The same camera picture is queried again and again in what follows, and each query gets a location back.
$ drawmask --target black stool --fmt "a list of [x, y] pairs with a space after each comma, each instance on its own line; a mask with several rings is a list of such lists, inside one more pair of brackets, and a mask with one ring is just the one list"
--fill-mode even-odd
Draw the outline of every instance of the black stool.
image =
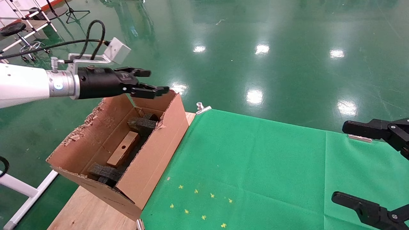
[[[8, 26], [3, 27], [0, 30], [0, 34], [4, 37], [7, 36], [11, 36], [11, 35], [15, 35], [17, 34], [17, 36], [19, 37], [19, 39], [21, 39], [21, 41], [24, 43], [24, 46], [21, 47], [20, 49], [20, 53], [21, 52], [25, 52], [25, 51], [29, 51], [29, 50], [34, 50], [34, 49], [38, 49], [41, 48], [41, 45], [44, 45], [44, 43], [39, 42], [39, 41], [33, 41], [31, 43], [29, 43], [23, 36], [21, 36], [19, 33], [21, 31], [23, 31], [26, 28], [26, 24], [19, 22], [19, 23], [12, 23], [9, 24]], [[44, 50], [47, 54], [51, 53], [51, 50]], [[32, 54], [27, 54], [28, 57], [32, 60], [35, 61], [36, 57]], [[28, 61], [28, 59], [25, 56], [21, 56], [21, 59], [23, 59], [24, 61]]]

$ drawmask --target green epoxy floor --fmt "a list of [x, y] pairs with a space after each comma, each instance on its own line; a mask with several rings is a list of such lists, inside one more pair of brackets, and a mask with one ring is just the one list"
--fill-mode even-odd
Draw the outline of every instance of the green epoxy floor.
[[[44, 43], [82, 39], [88, 24], [100, 19], [107, 39], [115, 36], [132, 49], [122, 66], [152, 70], [143, 81], [180, 91], [190, 112], [201, 101], [337, 132], [345, 120], [409, 117], [408, 1], [72, 0], [70, 5], [91, 14], [80, 25], [65, 25], [67, 30], [54, 20], [59, 36], [47, 29], [50, 39]], [[97, 27], [92, 38], [100, 36]], [[53, 52], [65, 58], [68, 50], [81, 49], [79, 44]], [[26, 65], [19, 58], [9, 61]], [[50, 68], [48, 60], [34, 66]], [[9, 159], [10, 174], [38, 186], [50, 171], [46, 157], [98, 102], [58, 98], [0, 110], [0, 155]], [[46, 229], [76, 187], [58, 177], [17, 229]], [[0, 187], [0, 226], [25, 199]]]

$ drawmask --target wooden board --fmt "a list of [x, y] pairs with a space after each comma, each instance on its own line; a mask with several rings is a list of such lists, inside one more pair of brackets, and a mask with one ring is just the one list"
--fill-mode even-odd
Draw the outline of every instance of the wooden board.
[[[189, 125], [195, 113], [187, 113]], [[136, 223], [83, 187], [78, 187], [47, 230], [136, 230]]]

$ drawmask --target metal clip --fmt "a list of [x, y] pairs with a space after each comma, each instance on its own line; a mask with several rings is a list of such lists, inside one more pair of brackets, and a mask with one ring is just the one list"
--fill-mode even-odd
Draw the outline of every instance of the metal clip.
[[372, 139], [370, 139], [370, 138], [355, 136], [355, 135], [352, 135], [352, 134], [348, 134], [348, 137], [350, 139], [360, 140], [360, 141], [367, 142], [367, 143], [372, 143]]
[[142, 219], [136, 220], [136, 227], [137, 227], [137, 230], [145, 230], [145, 225]]
[[203, 106], [203, 104], [201, 102], [196, 103], [196, 105], [198, 106], [198, 111], [196, 112], [197, 115], [204, 113], [208, 110], [211, 110], [210, 106], [207, 106], [206, 108]]

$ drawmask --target wooden block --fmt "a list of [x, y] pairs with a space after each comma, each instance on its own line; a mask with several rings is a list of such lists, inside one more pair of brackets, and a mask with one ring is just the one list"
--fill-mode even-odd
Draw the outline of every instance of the wooden block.
[[118, 148], [114, 151], [112, 156], [108, 159], [107, 163], [114, 167], [120, 166], [128, 156], [129, 152], [135, 148], [139, 141], [139, 135], [135, 132], [129, 131]]

